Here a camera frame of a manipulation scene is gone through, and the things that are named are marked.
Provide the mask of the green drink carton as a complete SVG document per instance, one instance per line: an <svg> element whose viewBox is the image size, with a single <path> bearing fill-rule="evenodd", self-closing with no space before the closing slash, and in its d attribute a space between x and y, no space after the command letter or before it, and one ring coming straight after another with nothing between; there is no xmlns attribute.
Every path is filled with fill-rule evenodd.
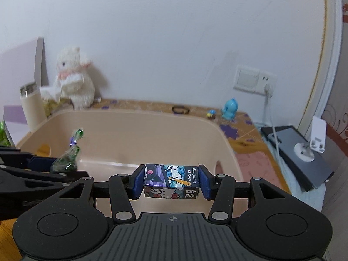
<svg viewBox="0 0 348 261"><path fill-rule="evenodd" d="M8 135L8 130L4 121L0 122L0 146L12 146L12 141Z"/></svg>

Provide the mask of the green candy bag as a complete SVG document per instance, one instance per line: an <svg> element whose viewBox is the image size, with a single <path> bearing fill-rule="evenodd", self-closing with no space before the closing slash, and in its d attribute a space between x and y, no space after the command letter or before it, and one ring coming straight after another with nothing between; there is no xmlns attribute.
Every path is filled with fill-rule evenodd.
<svg viewBox="0 0 348 261"><path fill-rule="evenodd" d="M77 129L73 132L69 148L52 163L50 173L59 174L77 171L77 157L80 153L78 141L83 138L83 135L83 129Z"/></svg>

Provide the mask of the blue penguin figurine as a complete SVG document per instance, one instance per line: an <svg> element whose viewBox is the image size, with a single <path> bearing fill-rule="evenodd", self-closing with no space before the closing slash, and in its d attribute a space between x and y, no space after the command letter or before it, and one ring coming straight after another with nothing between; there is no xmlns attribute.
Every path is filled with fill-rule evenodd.
<svg viewBox="0 0 348 261"><path fill-rule="evenodd" d="M231 121L235 118L238 110L238 103L235 98L228 100L222 108L222 118Z"/></svg>

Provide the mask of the pink satin pouch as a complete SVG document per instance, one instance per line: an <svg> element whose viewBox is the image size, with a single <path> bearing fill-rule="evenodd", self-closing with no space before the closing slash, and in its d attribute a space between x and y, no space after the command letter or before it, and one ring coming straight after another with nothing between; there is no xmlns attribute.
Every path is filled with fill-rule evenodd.
<svg viewBox="0 0 348 261"><path fill-rule="evenodd" d="M236 153L244 181L250 181L252 177L261 177L280 189L289 192L284 179L276 172L269 157L262 151L254 153Z"/></svg>

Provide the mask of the white plush lamb toy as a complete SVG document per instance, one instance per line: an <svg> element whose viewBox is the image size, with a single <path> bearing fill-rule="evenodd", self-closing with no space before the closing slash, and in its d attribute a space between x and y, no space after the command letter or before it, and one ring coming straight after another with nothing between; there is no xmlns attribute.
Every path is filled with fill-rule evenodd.
<svg viewBox="0 0 348 261"><path fill-rule="evenodd" d="M54 82L59 98L69 99L77 110L89 108L95 96L94 83L87 69L92 62L79 47L63 48L57 56L57 76Z"/></svg>

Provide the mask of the cartoon printed small box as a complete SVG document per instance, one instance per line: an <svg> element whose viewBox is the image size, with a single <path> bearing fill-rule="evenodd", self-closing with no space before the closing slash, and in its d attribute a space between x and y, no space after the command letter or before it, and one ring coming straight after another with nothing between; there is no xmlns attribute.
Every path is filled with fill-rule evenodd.
<svg viewBox="0 0 348 261"><path fill-rule="evenodd" d="M197 166L146 164L144 196L163 199L196 199L199 194Z"/></svg>

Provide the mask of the cream thermos bottle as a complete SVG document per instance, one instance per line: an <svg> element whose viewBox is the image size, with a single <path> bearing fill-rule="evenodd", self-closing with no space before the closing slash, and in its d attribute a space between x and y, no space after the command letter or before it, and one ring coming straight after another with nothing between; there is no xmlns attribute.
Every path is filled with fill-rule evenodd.
<svg viewBox="0 0 348 261"><path fill-rule="evenodd" d="M30 132L34 132L47 119L36 82L27 83L20 88L20 100Z"/></svg>

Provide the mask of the white phone stand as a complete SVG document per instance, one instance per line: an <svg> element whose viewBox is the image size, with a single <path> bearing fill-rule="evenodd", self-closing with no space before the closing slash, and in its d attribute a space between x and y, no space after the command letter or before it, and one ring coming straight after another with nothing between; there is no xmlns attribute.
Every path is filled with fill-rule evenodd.
<svg viewBox="0 0 348 261"><path fill-rule="evenodd" d="M294 146L296 156L305 163L310 163L315 159L314 153L324 153L326 144L326 130L327 123L323 119L313 116L311 122L310 139L307 143L297 143Z"/></svg>

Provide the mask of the beige plastic storage bin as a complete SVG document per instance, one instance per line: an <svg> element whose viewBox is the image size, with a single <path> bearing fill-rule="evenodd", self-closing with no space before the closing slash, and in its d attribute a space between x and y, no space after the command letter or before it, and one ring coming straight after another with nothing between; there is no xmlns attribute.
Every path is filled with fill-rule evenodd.
<svg viewBox="0 0 348 261"><path fill-rule="evenodd" d="M221 129L199 117L164 112L127 110L65 111L52 116L19 143L35 153L48 145L52 157L68 148L72 133L82 129L78 168L95 181L132 173L146 163L197 166L214 172L221 163L225 174L238 181L243 175Z"/></svg>

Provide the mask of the white wall switch socket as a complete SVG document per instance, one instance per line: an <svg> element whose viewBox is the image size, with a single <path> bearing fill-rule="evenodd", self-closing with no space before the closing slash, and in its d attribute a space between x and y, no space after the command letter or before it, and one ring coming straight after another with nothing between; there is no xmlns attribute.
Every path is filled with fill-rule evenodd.
<svg viewBox="0 0 348 261"><path fill-rule="evenodd" d="M277 83L273 73L239 65L236 68L234 88L251 94L271 97Z"/></svg>

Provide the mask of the purple white board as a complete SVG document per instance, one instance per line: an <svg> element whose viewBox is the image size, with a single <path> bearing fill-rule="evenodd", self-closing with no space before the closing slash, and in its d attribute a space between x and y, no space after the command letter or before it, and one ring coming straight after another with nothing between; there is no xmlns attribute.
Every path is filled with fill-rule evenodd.
<svg viewBox="0 0 348 261"><path fill-rule="evenodd" d="M41 85L44 38L37 37L1 51L1 121L14 143L30 131L20 101L20 88L30 82Z"/></svg>

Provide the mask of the tiny blue yellow figurine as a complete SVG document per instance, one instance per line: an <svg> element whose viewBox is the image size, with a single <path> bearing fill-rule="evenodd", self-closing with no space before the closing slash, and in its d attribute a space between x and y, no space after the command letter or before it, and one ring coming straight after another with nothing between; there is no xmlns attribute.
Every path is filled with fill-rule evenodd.
<svg viewBox="0 0 348 261"><path fill-rule="evenodd" d="M209 110L208 112L207 112L207 114L206 114L206 117L208 118L208 119L215 119L215 117L216 117L216 111L215 110Z"/></svg>

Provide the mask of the tissue box with tissue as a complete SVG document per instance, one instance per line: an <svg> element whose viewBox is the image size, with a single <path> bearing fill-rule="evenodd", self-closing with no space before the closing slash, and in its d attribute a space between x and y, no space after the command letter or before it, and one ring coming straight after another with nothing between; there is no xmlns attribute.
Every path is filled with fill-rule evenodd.
<svg viewBox="0 0 348 261"><path fill-rule="evenodd" d="M84 84L84 77L80 73L72 73L66 78L57 77L52 86L40 87L41 98L44 103L46 116L57 109L61 100L72 101L72 96L77 94Z"/></svg>

